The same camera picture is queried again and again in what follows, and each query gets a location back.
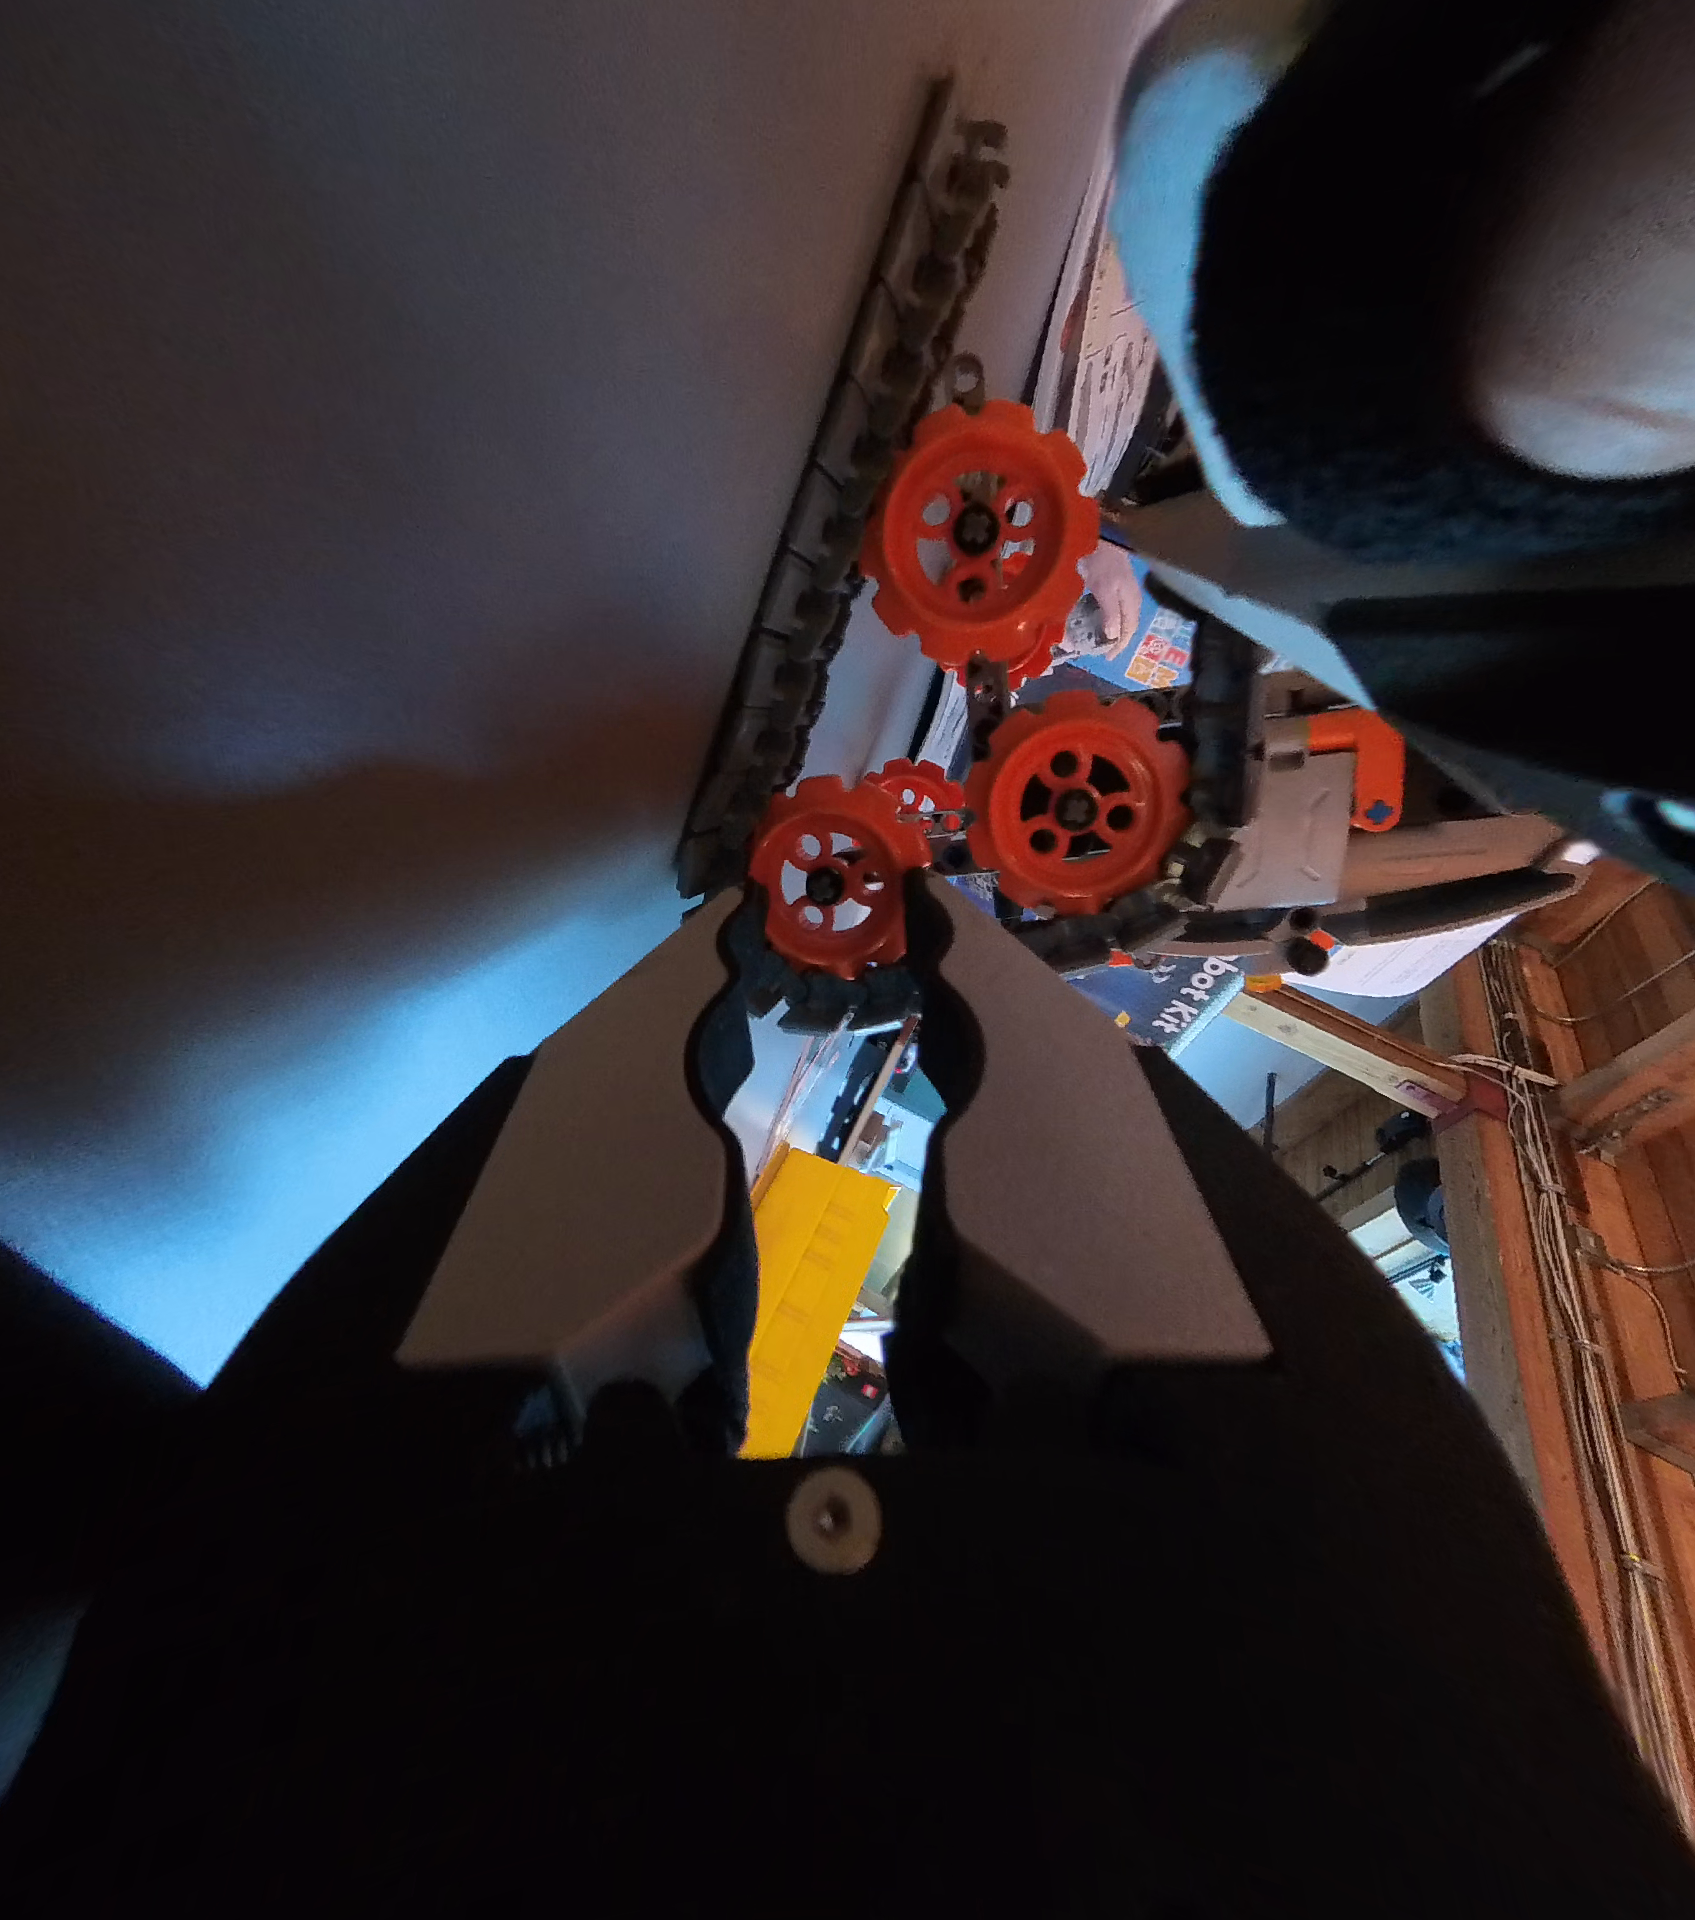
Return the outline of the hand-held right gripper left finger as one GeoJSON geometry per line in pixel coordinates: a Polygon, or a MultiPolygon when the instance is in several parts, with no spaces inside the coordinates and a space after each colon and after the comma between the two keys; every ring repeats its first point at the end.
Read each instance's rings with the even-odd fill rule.
{"type": "Polygon", "coordinates": [[[513,1374],[569,1435],[608,1388],[677,1410],[717,1376],[735,1141],[701,1044],[743,900],[717,891],[538,1046],[400,1337],[405,1371],[513,1374]]]}

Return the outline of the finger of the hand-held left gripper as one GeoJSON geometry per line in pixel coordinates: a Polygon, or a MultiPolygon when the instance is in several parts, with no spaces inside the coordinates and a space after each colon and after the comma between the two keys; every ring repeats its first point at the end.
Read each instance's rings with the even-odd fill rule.
{"type": "Polygon", "coordinates": [[[1507,920],[1577,891],[1598,854],[1533,813],[1354,832],[1323,931],[1366,946],[1507,920]]]}
{"type": "Polygon", "coordinates": [[[1328,634],[1331,611],[1388,587],[1388,562],[1325,548],[1285,523],[1230,517],[1129,517],[1129,544],[1170,600],[1288,660],[1359,706],[1376,697],[1328,634]]]}

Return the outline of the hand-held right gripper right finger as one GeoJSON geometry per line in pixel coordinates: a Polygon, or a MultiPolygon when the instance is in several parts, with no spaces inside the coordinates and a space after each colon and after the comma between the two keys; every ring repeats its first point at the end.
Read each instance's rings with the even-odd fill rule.
{"type": "Polygon", "coordinates": [[[910,1453],[1129,1371],[1251,1370],[1269,1336],[1135,1049],[942,877],[906,882],[920,1063],[943,1097],[885,1346],[910,1453]]]}

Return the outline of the dark grey toy track belt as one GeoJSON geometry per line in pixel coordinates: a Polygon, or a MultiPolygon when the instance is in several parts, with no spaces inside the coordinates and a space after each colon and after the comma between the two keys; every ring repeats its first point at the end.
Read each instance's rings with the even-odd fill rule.
{"type": "MultiPolygon", "coordinates": [[[[1009,180],[1005,125],[959,118],[955,103],[955,81],[933,81],[675,853],[677,890],[688,900],[752,884],[745,844],[763,802],[806,780],[830,673],[863,592],[874,611],[874,587],[851,562],[851,521],[869,513],[890,467],[869,444],[896,440],[919,411],[946,398],[943,377],[959,355],[958,337],[985,274],[1009,180]]],[[[942,664],[932,664],[959,697],[966,727],[966,697],[942,664]]],[[[745,989],[743,933],[737,952],[745,989]]],[[[834,1027],[787,1029],[822,1036],[834,1027]]]]}

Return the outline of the grey desk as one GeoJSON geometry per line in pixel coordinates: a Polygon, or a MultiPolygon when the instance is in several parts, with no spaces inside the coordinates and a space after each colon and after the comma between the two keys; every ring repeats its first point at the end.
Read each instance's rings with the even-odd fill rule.
{"type": "Polygon", "coordinates": [[[1162,4],[0,4],[0,1237],[195,1379],[675,922],[928,84],[1002,381],[1162,4]]]}

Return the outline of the white printed sheet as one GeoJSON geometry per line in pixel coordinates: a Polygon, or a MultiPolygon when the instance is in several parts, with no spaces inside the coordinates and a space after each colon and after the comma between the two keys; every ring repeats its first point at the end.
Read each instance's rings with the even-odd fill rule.
{"type": "Polygon", "coordinates": [[[1395,942],[1340,943],[1320,972],[1325,993],[1361,999],[1410,999],[1451,972],[1494,933],[1509,916],[1468,922],[1436,933],[1414,933],[1395,942]]]}

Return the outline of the blue toy robot box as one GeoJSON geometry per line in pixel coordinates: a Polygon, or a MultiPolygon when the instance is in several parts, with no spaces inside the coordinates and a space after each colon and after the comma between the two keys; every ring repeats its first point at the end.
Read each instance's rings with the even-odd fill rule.
{"type": "Polygon", "coordinates": [[[1035,959],[1165,1050],[1243,981],[1230,954],[1170,952],[1224,851],[1192,800],[1192,638],[1132,549],[1100,540],[1044,669],[972,686],[959,830],[939,854],[1035,959]]]}

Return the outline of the yellow storage bin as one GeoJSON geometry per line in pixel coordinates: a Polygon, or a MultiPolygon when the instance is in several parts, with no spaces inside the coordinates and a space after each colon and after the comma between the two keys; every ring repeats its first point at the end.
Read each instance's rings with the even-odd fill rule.
{"type": "Polygon", "coordinates": [[[760,1308],[743,1458],[787,1458],[880,1251],[896,1186],[786,1147],[756,1198],[760,1308]]]}

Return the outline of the open instruction booklet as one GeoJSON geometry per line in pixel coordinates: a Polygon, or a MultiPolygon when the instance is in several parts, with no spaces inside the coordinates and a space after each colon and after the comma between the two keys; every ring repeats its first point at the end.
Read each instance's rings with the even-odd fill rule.
{"type": "Polygon", "coordinates": [[[1083,493],[1095,498],[1112,493],[1161,367],[1125,283],[1108,204],[1108,185],[1083,200],[1031,389],[1039,427],[1070,434],[1086,461],[1083,493]]]}

